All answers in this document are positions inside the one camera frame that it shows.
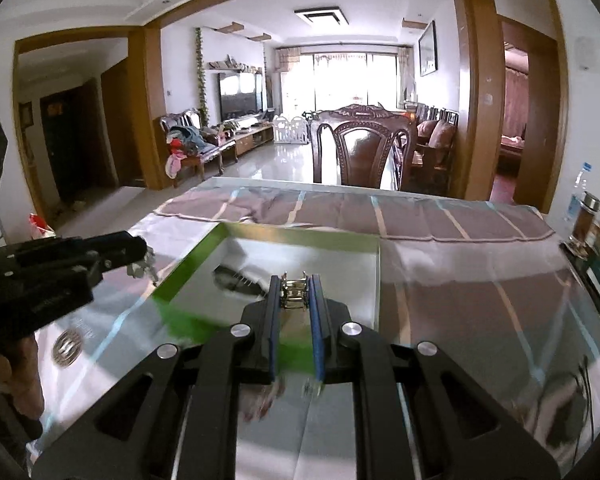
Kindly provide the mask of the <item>person left hand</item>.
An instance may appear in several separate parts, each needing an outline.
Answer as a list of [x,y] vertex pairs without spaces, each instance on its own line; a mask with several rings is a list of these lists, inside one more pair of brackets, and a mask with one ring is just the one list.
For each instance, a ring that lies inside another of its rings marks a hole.
[[44,396],[35,336],[21,339],[8,353],[10,358],[0,354],[0,388],[12,396],[21,415],[39,420],[44,412]]

